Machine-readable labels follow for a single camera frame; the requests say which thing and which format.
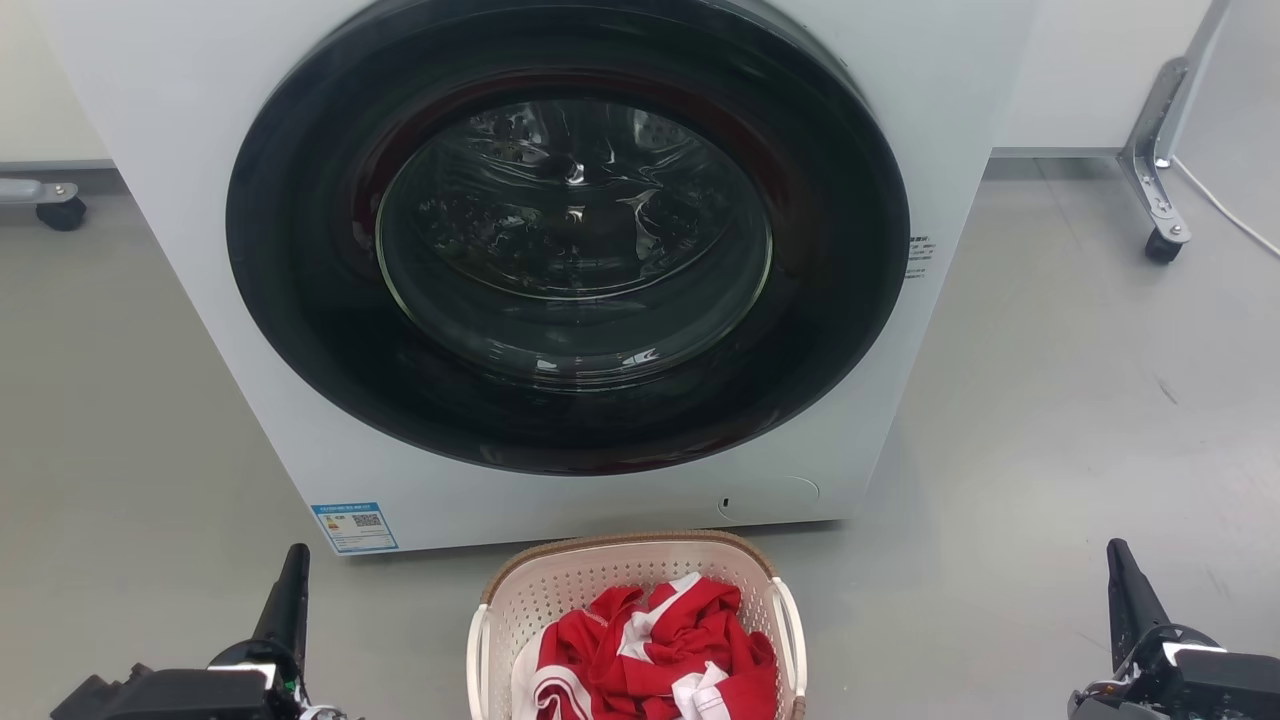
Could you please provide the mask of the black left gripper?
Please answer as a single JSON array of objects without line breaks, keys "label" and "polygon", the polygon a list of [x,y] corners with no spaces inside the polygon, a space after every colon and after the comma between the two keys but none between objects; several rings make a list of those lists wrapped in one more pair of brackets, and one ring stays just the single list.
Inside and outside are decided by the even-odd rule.
[{"label": "black left gripper", "polygon": [[314,703],[305,667],[310,548],[292,544],[251,635],[206,667],[152,670],[142,664],[123,682],[92,675],[51,719],[344,719]]}]

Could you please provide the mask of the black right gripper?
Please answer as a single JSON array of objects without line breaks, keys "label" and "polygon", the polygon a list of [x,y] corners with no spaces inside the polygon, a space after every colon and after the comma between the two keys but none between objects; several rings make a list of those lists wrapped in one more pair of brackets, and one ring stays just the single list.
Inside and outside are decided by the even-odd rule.
[{"label": "black right gripper", "polygon": [[1112,538],[1106,559],[1114,674],[1071,693],[1070,719],[1279,717],[1276,657],[1170,624],[1125,539]]}]

